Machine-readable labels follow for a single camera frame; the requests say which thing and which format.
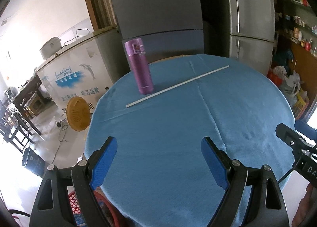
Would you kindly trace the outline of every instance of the blue tablecloth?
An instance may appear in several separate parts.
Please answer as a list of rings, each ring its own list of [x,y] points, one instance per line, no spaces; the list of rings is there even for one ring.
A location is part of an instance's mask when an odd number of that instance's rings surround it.
[[[279,123],[294,128],[294,117],[282,93],[262,74],[212,55],[154,63],[150,71],[155,91],[160,91],[226,65],[230,67],[126,108],[144,97],[129,73],[99,100],[85,155],[108,136],[117,139],[102,190],[136,226],[207,226],[224,191],[202,156],[205,136],[246,166],[269,164],[277,179],[291,168],[292,151],[275,136],[275,128]],[[234,226],[243,219],[249,191],[247,187]]]

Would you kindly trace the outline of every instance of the refrigerator door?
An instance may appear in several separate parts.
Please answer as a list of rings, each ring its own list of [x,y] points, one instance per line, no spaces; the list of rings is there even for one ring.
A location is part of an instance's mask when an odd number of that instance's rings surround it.
[[[122,39],[202,29],[200,0],[112,0]]]
[[[273,0],[229,0],[230,33],[263,40],[274,40]]]
[[[273,43],[258,39],[230,36],[230,58],[267,75],[272,61]]]
[[[170,31],[140,36],[148,63],[178,55],[203,54],[203,37],[202,30]]]

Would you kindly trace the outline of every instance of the plastic bag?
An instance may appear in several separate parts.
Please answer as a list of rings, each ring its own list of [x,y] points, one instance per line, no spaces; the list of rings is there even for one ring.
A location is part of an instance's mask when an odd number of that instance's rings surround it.
[[[288,78],[289,78],[289,80],[292,81],[294,84],[301,81],[301,77],[299,76],[298,73],[296,73],[296,71],[293,71],[293,74],[290,75]]]
[[[301,89],[301,85],[299,82],[296,82],[294,84],[294,87],[290,87],[286,81],[283,81],[283,83],[281,84],[281,86],[279,87],[280,91],[283,93],[283,95],[285,96],[287,102],[289,103],[289,105],[292,107],[298,100],[297,98],[297,94]]]
[[[272,72],[282,80],[286,80],[288,78],[284,66],[276,66],[274,69],[272,69]]]

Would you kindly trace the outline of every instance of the silver refrigerator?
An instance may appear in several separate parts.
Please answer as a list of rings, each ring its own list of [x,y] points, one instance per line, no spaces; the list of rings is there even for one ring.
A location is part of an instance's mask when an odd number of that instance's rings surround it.
[[[229,0],[229,13],[229,57],[267,75],[274,44],[274,0]]]

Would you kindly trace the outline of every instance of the white wall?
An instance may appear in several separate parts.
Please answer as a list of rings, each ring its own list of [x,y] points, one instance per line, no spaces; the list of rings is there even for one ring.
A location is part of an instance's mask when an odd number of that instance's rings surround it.
[[[3,99],[4,95],[4,91],[6,91],[6,89],[8,88],[6,82],[4,81],[1,72],[0,72],[0,100]]]
[[[88,17],[85,0],[24,0],[0,39],[0,71],[7,85],[25,83],[43,62],[43,44]]]

